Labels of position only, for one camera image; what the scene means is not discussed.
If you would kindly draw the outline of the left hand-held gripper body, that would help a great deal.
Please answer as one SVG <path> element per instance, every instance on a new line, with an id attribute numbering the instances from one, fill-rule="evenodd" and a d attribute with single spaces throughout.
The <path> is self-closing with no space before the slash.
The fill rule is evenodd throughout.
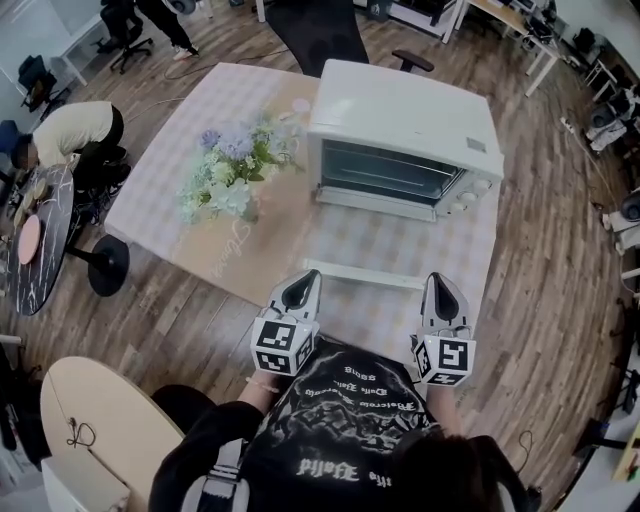
<path id="1" fill-rule="evenodd" d="M 319 324 L 264 308 L 253 322 L 251 355 L 257 370 L 296 376 L 315 349 Z"/>

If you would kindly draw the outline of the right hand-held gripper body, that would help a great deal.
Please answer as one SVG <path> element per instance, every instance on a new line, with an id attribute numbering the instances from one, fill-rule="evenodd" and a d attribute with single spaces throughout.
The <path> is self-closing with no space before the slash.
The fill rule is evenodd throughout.
<path id="1" fill-rule="evenodd" d="M 472 373 L 476 341 L 469 326 L 434 329 L 419 327 L 412 354 L 420 382 L 456 387 Z"/>

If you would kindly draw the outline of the white oven door with glass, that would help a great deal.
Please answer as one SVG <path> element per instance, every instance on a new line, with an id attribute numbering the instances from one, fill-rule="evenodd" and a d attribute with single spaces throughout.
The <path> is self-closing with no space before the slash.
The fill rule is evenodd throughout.
<path id="1" fill-rule="evenodd" d="M 437 221 L 436 211 L 431 206 L 362 191 L 318 185 L 315 199 L 319 203 L 328 205 L 350 207 L 423 222 Z M 428 282 L 427 277 L 401 275 L 311 258 L 304 259 L 302 266 L 306 270 L 318 270 L 333 279 L 403 290 L 422 291 Z"/>

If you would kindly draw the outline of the white oven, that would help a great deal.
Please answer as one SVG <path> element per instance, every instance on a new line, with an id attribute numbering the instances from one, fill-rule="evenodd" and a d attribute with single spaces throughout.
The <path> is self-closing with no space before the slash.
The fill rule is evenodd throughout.
<path id="1" fill-rule="evenodd" d="M 330 59 L 307 128 L 319 203 L 436 222 L 499 189 L 488 101 L 406 71 Z"/>

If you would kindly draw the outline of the person's right forearm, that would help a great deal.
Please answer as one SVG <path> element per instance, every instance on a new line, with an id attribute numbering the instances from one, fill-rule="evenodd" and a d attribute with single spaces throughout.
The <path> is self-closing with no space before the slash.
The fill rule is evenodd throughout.
<path id="1" fill-rule="evenodd" d="M 453 387 L 429 386 L 426 392 L 429 412 L 447 436 L 463 434 Z"/>

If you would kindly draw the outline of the person's left forearm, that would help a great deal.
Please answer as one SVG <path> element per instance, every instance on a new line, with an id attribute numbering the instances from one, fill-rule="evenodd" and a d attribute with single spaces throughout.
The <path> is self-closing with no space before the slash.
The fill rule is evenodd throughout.
<path id="1" fill-rule="evenodd" d="M 280 395 L 278 376 L 256 370 L 245 379 L 245 382 L 245 387 L 241 391 L 238 401 L 249 404 L 266 415 Z"/>

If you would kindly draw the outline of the beige table runner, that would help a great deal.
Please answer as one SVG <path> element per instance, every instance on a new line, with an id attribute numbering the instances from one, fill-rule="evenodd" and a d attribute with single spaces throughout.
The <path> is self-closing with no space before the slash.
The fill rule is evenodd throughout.
<path id="1" fill-rule="evenodd" d="M 255 304 L 265 303 L 271 288 L 296 268 L 314 216 L 306 128 L 318 87 L 316 78 L 284 73 L 258 106 L 227 121 L 247 120 L 258 111 L 301 114 L 303 135 L 296 154 L 301 170 L 257 186 L 256 224 L 226 215 L 187 222 L 172 251 L 175 265 Z"/>

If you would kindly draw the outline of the person's black printed shirt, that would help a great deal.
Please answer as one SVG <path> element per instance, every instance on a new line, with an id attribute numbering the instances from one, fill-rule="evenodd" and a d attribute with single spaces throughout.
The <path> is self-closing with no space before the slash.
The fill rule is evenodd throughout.
<path id="1" fill-rule="evenodd" d="M 184 431 L 149 512 L 532 512 L 496 442 L 447 436 L 406 369 L 320 340 L 263 415 L 182 385 L 155 392 Z"/>

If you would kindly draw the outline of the white and purple flower bouquet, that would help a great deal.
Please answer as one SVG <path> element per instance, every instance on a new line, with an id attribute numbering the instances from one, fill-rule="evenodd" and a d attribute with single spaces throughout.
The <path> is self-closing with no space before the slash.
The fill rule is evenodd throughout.
<path id="1" fill-rule="evenodd" d="M 285 171 L 301 170 L 296 154 L 302 135 L 301 114 L 274 116 L 265 111 L 202 132 L 192 169 L 178 193 L 184 220 L 196 223 L 221 215 L 241 219 L 249 196 L 258 198 L 258 185 Z"/>

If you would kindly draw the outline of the round beige table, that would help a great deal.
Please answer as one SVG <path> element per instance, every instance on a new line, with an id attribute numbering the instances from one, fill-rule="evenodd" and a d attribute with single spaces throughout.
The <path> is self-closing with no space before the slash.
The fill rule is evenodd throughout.
<path id="1" fill-rule="evenodd" d="M 88 449 L 130 490 L 128 510 L 147 512 L 153 478 L 184 433 L 129 379 L 85 357 L 65 357 L 47 371 L 40 396 L 54 456 Z"/>

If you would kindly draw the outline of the round black marble table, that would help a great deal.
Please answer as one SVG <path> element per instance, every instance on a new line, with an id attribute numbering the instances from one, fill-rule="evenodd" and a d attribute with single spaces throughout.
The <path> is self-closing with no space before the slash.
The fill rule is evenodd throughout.
<path id="1" fill-rule="evenodd" d="M 8 259 L 8 294 L 16 311 L 25 316 L 37 313 L 46 303 L 59 276 L 64 257 L 74 256 L 87 264 L 89 284 L 97 295 L 115 295 L 124 284 L 130 266 L 126 243 L 103 236 L 88 252 L 69 242 L 74 210 L 74 181 L 71 170 L 54 166 L 37 174 L 45 180 L 45 198 L 35 207 L 37 218 L 35 253 L 31 260 L 19 260 L 23 227 L 16 229 Z"/>

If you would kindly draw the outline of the white appliance with knobs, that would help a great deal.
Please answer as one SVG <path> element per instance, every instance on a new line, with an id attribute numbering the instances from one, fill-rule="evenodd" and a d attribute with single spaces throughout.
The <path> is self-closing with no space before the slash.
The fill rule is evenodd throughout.
<path id="1" fill-rule="evenodd" d="M 131 491 L 87 450 L 41 462 L 51 512 L 127 512 Z"/>

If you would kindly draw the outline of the pink plate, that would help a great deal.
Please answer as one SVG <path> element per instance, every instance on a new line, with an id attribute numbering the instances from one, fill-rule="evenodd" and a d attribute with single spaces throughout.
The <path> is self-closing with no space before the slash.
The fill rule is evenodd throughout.
<path id="1" fill-rule="evenodd" d="M 41 219 L 38 215 L 30 215 L 24 222 L 18 240 L 18 261 L 21 265 L 29 264 L 34 258 L 41 237 Z"/>

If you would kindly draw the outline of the black office chair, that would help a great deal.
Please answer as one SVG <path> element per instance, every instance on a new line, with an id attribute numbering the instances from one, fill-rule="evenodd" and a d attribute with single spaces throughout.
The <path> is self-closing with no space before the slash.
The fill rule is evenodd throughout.
<path id="1" fill-rule="evenodd" d="M 34 112 L 43 103 L 50 102 L 57 79 L 46 68 L 42 56 L 28 56 L 20 65 L 18 73 L 18 83 L 26 93 L 23 106 Z"/>
<path id="2" fill-rule="evenodd" d="M 100 18 L 108 30 L 109 39 L 106 42 L 94 42 L 97 53 L 120 51 L 119 57 L 110 64 L 111 71 L 118 69 L 120 74 L 124 74 L 127 64 L 135 55 L 152 55 L 153 40 L 140 40 L 143 22 L 135 12 L 133 0 L 101 0 Z"/>
<path id="3" fill-rule="evenodd" d="M 265 19 L 306 76 L 319 78 L 329 60 L 370 62 L 353 0 L 274 0 Z"/>

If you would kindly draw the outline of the wooden desk with white legs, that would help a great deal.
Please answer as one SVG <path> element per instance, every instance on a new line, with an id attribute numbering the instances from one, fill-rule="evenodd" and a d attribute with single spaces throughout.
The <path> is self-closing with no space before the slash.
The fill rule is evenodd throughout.
<path id="1" fill-rule="evenodd" d="M 451 18 L 441 38 L 442 43 L 447 44 L 452 33 L 460 29 L 470 6 L 498 20 L 508 29 L 520 34 L 523 42 L 532 42 L 538 49 L 534 61 L 526 71 L 526 75 L 531 77 L 534 71 L 537 70 L 537 74 L 532 78 L 529 87 L 524 93 L 527 98 L 530 98 L 557 61 L 561 59 L 559 45 L 555 41 L 554 34 L 551 33 L 547 38 L 538 36 L 523 14 L 506 5 L 499 7 L 498 0 L 455 0 Z"/>

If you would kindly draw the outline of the blue chair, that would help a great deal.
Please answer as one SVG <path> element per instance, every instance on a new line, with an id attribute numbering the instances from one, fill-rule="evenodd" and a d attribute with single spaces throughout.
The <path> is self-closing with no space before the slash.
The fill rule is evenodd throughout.
<path id="1" fill-rule="evenodd" d="M 14 120 L 0 121 L 0 171 L 6 172 L 11 167 L 10 157 L 21 132 Z"/>

